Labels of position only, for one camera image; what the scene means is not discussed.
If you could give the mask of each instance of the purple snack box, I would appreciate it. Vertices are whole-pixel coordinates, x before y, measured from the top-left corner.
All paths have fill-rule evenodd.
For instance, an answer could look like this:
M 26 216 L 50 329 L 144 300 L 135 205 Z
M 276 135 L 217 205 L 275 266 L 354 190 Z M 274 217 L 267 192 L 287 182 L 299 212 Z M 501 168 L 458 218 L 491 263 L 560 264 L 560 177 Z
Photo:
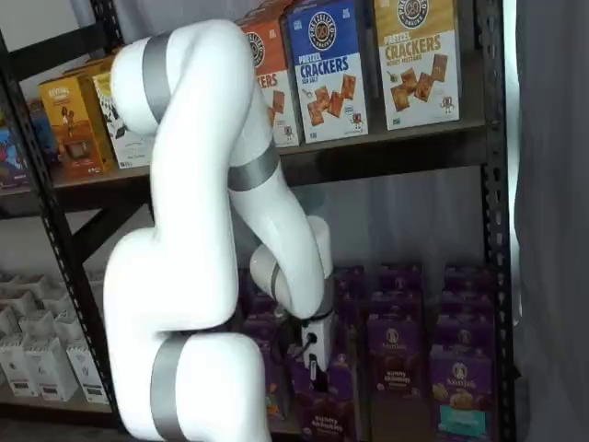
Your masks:
M 403 398 L 423 396 L 422 326 L 408 314 L 373 313 L 366 322 L 375 388 Z
M 300 353 L 292 346 L 290 355 Z M 298 403 L 298 419 L 304 440 L 356 441 L 352 364 L 345 353 L 334 349 L 329 363 L 329 392 L 312 390 L 303 357 L 290 359 L 291 377 Z
M 493 330 L 491 314 L 440 314 L 436 322 L 433 342 L 481 349 L 492 359 Z
M 421 290 L 422 265 L 418 263 L 386 263 L 381 264 L 378 271 L 378 286 L 388 290 Z
M 440 296 L 440 311 L 448 314 L 492 314 L 491 294 L 488 291 L 444 290 Z
M 494 276 L 482 265 L 447 264 L 444 284 L 448 290 L 487 290 L 493 287 Z
M 434 345 L 430 369 L 436 440 L 492 440 L 492 361 L 474 349 Z

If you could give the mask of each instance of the blue cracker box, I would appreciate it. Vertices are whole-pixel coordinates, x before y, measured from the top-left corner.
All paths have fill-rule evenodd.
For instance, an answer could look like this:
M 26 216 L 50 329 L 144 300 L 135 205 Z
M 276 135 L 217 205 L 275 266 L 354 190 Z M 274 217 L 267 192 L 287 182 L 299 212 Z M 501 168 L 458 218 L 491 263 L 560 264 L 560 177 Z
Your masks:
M 306 141 L 368 134 L 362 8 L 303 0 L 287 20 Z
M 14 187 L 27 182 L 27 172 L 12 135 L 6 127 L 0 127 L 0 187 Z

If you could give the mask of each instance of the gray joint band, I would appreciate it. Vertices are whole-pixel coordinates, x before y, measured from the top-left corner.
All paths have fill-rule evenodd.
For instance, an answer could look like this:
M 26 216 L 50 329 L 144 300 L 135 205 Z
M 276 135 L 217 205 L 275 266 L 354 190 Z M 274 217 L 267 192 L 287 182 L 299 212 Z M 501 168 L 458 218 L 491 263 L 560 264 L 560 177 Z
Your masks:
M 168 40 L 169 33 L 157 35 L 147 41 L 144 49 L 144 92 L 157 122 L 162 121 L 171 97 L 166 70 Z
M 164 440 L 186 440 L 176 409 L 176 373 L 190 336 L 171 336 L 157 351 L 151 372 L 150 405 L 156 430 Z
M 251 191 L 266 182 L 279 165 L 280 156 L 272 141 L 259 157 L 243 166 L 229 168 L 229 189 L 236 192 Z

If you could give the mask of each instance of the white box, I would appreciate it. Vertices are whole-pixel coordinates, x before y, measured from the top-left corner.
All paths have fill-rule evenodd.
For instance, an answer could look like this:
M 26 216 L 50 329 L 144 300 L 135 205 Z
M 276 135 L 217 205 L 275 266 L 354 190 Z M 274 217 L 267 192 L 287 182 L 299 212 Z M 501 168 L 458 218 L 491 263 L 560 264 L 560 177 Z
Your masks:
M 388 130 L 460 118 L 454 3 L 375 0 Z
M 43 306 L 57 317 L 64 311 L 75 313 L 74 303 L 67 290 L 54 290 L 43 300 Z
M 75 313 L 64 311 L 55 318 L 53 326 L 63 346 L 67 346 L 74 341 L 84 341 L 86 339 L 82 326 L 80 325 L 80 320 Z
M 98 74 L 92 79 L 119 168 L 149 166 L 155 139 L 131 132 L 122 122 L 110 93 L 110 72 Z
M 75 375 L 58 338 L 31 339 L 25 354 L 46 401 L 69 401 L 77 391 Z
M 0 307 L 0 338 L 20 333 L 18 321 L 10 306 Z
M 85 340 L 73 341 L 67 345 L 67 356 L 74 368 L 77 380 L 82 386 L 88 402 L 109 404 L 98 370 Z
M 52 338 L 55 336 L 53 321 L 53 315 L 49 310 L 37 310 L 23 316 L 18 320 L 18 325 L 20 325 L 22 332 L 31 338 Z
M 30 290 L 8 288 L 0 292 L 0 306 L 10 306 L 17 319 L 37 311 L 35 299 Z
M 30 290 L 38 301 L 42 301 L 51 291 L 49 278 L 44 274 L 30 274 L 17 276 L 14 284 L 17 288 Z
M 33 368 L 25 355 L 25 345 L 30 338 L 23 333 L 6 336 L 0 340 L 0 366 L 12 392 L 17 397 L 37 397 L 39 385 L 33 377 Z

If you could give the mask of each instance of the robotic arm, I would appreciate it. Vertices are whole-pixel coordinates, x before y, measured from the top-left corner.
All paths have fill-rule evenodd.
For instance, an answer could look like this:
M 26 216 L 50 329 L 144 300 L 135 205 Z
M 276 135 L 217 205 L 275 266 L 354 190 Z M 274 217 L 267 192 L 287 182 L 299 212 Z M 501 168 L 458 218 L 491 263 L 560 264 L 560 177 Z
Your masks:
M 307 221 L 284 181 L 247 39 L 212 20 L 138 41 L 117 56 L 111 88 L 130 130 L 156 132 L 156 226 L 117 244 L 105 278 L 122 420 L 145 440 L 269 441 L 256 344 L 194 333 L 229 320 L 237 304 L 227 186 L 264 244 L 252 257 L 254 279 L 309 320 L 306 359 L 322 369 L 329 337 L 316 332 L 330 327 L 331 257 L 327 224 Z

